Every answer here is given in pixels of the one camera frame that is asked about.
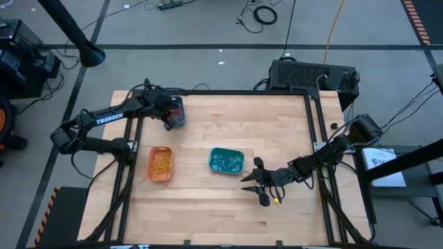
white paper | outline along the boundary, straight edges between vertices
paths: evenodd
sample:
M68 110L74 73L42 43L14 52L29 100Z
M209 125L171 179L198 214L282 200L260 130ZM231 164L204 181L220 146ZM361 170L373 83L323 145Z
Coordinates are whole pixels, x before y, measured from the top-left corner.
M366 169L373 169L390 160L396 159L395 151L393 149L363 149L363 159L366 164ZM401 172L394 173L390 176L375 179L372 181L374 187L406 187L406 183Z

blue object in bowl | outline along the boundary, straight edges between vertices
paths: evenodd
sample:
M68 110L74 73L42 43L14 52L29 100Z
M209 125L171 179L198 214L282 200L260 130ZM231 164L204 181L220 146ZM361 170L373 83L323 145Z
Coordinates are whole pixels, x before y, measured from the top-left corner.
M210 152L209 167L216 172L240 174L244 169L244 154L233 149L214 148Z

black pole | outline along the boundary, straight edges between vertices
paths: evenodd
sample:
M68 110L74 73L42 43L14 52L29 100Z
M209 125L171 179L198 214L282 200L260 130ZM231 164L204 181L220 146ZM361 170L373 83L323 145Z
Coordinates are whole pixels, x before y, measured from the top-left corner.
M105 52L94 46L78 27L60 0L38 0L64 34L77 46L80 62L85 67L97 66L105 60Z
M389 176L391 174L402 172L406 169L427 163L430 160L443 156L443 139L433 142L425 147L416 149L400 156L394 160L390 160L378 167L370 169L364 173L365 180L370 182L374 179Z

white cable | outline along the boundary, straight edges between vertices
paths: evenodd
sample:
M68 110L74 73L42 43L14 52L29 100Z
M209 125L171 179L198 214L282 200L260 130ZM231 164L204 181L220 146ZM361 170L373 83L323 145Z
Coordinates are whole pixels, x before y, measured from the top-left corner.
M5 8L5 6L10 5L14 0L9 0L9 3L5 3L3 5L0 5L0 8Z

yellow cable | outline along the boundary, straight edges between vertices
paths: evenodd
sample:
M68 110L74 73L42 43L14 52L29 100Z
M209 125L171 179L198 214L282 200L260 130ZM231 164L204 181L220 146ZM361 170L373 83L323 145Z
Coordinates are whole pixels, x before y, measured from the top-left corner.
M332 32L334 32L335 24L337 23L338 17L340 16L340 13L341 13L341 8L343 7L344 3L345 3L345 0L341 0L340 8L338 9L337 15L335 16L335 20L334 20L334 23L332 24L331 31L329 32L329 37L327 38L327 44L326 44L325 58L323 58L323 63L326 63L327 52L329 50L329 43L331 42L331 35L332 35Z

